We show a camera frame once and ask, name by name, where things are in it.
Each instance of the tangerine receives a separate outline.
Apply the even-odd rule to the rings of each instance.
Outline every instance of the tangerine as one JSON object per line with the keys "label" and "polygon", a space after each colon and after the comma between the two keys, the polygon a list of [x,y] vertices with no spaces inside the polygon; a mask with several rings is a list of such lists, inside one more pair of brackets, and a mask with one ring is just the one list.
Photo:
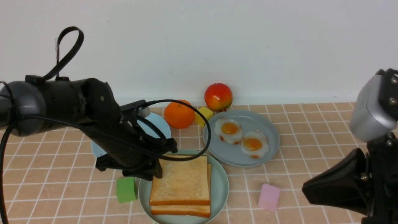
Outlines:
{"label": "tangerine", "polygon": [[[186,100],[178,101],[191,105]],[[164,109],[164,119],[170,127],[182,129],[190,126],[193,123],[195,120],[195,112],[185,105],[171,102]]]}

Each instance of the toast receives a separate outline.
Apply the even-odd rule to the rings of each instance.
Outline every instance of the toast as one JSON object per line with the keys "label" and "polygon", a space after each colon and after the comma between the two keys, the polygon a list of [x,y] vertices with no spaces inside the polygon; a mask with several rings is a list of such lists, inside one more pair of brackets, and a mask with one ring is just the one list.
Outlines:
{"label": "toast", "polygon": [[[207,182],[209,183],[209,194],[211,193],[211,164],[207,164]],[[152,206],[153,215],[191,215],[210,218],[210,205],[159,205]]]}
{"label": "toast", "polygon": [[149,205],[210,205],[207,156],[189,161],[160,159],[159,162],[163,169],[163,178],[153,178]]}

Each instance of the fried egg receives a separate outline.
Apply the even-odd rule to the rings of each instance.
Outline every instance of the fried egg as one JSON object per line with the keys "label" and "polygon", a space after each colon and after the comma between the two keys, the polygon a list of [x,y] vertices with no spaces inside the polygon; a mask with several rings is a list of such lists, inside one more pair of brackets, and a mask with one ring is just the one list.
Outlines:
{"label": "fried egg", "polygon": [[262,158],[269,151],[267,136],[258,130],[245,134],[240,142],[240,146],[243,154],[253,159]]}
{"label": "fried egg", "polygon": [[215,122],[214,133],[220,137],[222,141],[237,145],[240,143],[243,132],[240,124],[234,119],[220,118]]}

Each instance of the green plate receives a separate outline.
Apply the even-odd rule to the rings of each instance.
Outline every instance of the green plate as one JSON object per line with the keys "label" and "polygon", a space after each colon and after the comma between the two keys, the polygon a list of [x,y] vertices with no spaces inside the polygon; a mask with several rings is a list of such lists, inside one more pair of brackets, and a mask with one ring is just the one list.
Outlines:
{"label": "green plate", "polygon": [[[194,155],[197,150],[178,150],[180,155]],[[138,197],[142,208],[151,219],[159,224],[204,224],[213,220],[224,208],[229,194],[229,182],[224,168],[221,164],[208,154],[207,163],[211,163],[211,216],[202,218],[195,216],[176,216],[176,215],[152,215],[150,212],[149,196],[152,190],[152,182],[141,179],[138,187]]]}

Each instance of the plate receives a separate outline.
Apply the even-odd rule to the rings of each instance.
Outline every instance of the plate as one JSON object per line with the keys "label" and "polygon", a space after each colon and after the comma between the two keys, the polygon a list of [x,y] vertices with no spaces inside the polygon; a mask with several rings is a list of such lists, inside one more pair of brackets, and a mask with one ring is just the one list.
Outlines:
{"label": "plate", "polygon": [[[194,155],[198,150],[181,149],[177,154]],[[176,216],[176,215],[152,215],[150,212],[149,197],[152,191],[152,182],[141,179],[138,186],[138,198],[141,206],[151,219],[159,224],[204,224],[213,220],[224,208],[228,199],[229,182],[222,165],[208,154],[207,162],[211,163],[211,186],[210,186],[210,201],[211,201],[211,216],[210,218],[202,218],[196,216]]]}
{"label": "plate", "polygon": [[[170,126],[167,124],[167,122],[161,116],[159,116],[155,113],[151,113],[145,119],[149,120],[150,122],[152,122],[152,124],[154,124],[157,128],[159,128],[159,130],[164,134],[164,136],[166,138],[171,138],[172,132],[170,130]],[[154,138],[160,138],[155,133],[155,131],[153,131],[146,124],[142,123],[141,121],[138,121],[138,124],[148,135],[150,135]],[[91,151],[93,152],[93,154],[96,158],[101,157],[106,154],[106,152],[99,145],[97,145],[94,141],[91,141]]]}
{"label": "plate", "polygon": [[[220,137],[213,131],[215,122],[219,118],[231,118],[236,120],[241,125],[243,135],[249,131],[261,131],[268,138],[269,152],[263,158],[253,159],[243,154],[240,144],[231,145],[221,141]],[[242,167],[256,166],[266,163],[278,152],[280,145],[278,131],[267,118],[260,114],[248,110],[228,110],[214,115],[209,119],[209,124],[211,128],[211,140],[208,150],[214,157],[224,163]],[[203,129],[203,141],[205,143],[207,142],[207,133],[207,127],[205,126]]]}

